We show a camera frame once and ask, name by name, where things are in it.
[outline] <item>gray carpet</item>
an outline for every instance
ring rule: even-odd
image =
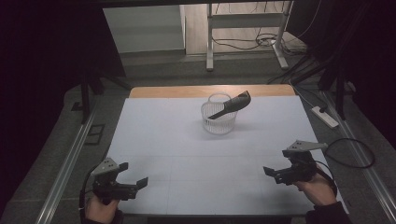
[[[197,57],[173,57],[153,59],[144,57],[140,60],[123,57],[127,78],[125,82],[133,86],[179,86],[179,85],[214,85],[214,84],[265,84],[271,77],[282,74],[273,54],[226,55],[218,56],[215,61],[215,71],[207,73],[205,61]],[[294,64],[297,58],[288,58]],[[313,92],[318,77],[308,79],[303,85]],[[78,192],[83,178],[88,170],[100,162],[115,131],[124,99],[129,92],[103,79],[105,94],[99,99],[98,112],[92,125],[104,125],[103,135],[98,145],[93,145],[99,139],[97,135],[87,138],[79,154],[74,170],[67,182],[62,199],[54,213],[52,223],[79,223]],[[302,91],[302,94],[312,104],[320,104],[312,94]],[[73,104],[80,102],[79,87],[67,92],[64,97],[64,110],[52,133],[44,145],[29,174],[23,180],[12,200],[8,203],[1,223],[33,223],[47,198],[52,183],[56,178],[64,158],[73,144],[80,127],[81,111],[71,111]],[[319,142],[330,143],[342,137],[339,130],[329,129],[310,111],[310,106],[304,103],[306,113],[311,121]],[[396,158],[395,150],[380,132],[359,111],[348,95],[345,99],[347,122],[355,135],[375,151],[377,163],[375,169],[396,197]],[[347,143],[340,143],[332,152],[334,157],[342,161],[355,163]],[[378,199],[367,184],[361,170],[350,169],[328,160],[340,192],[346,202],[350,217],[354,223],[376,224],[389,223]],[[148,223],[147,217],[128,216],[124,223]],[[232,218],[223,223],[236,223]],[[301,218],[294,218],[292,223],[303,223]]]

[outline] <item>table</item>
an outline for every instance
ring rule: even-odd
[[[246,90],[252,103],[239,112],[234,130],[223,136],[206,133],[199,108],[208,95]],[[277,185],[262,170],[264,165],[290,167],[281,150],[296,139],[317,141],[291,86],[135,88],[130,96],[107,156],[130,164],[119,182],[132,184],[148,176],[148,186],[135,200],[120,203],[124,213],[297,216],[312,209],[301,192]],[[185,121],[177,122],[175,112]],[[312,154],[326,162],[321,150]]]

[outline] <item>electrical outlet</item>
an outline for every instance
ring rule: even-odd
[[[338,122],[335,121],[335,119],[330,117],[330,115],[328,115],[326,112],[321,113],[319,110],[320,107],[318,106],[315,106],[314,108],[311,109],[311,111],[314,112],[314,114],[318,116],[323,122],[325,122],[327,126],[329,126],[331,129],[338,126]]]

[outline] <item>person's arm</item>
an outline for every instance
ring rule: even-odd
[[[307,224],[352,224],[343,205],[337,202],[329,182],[323,176],[316,174],[309,182],[299,181],[293,184],[315,205],[315,210],[309,211],[305,216]]]
[[[113,200],[110,204],[105,205],[100,202],[98,197],[93,195],[85,208],[84,224],[110,224],[118,212],[119,202]]]

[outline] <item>person's left hand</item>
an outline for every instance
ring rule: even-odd
[[[105,205],[100,202],[96,195],[93,195],[86,205],[85,218],[104,224],[110,224],[116,214],[119,202],[120,201],[112,200],[110,204]]]

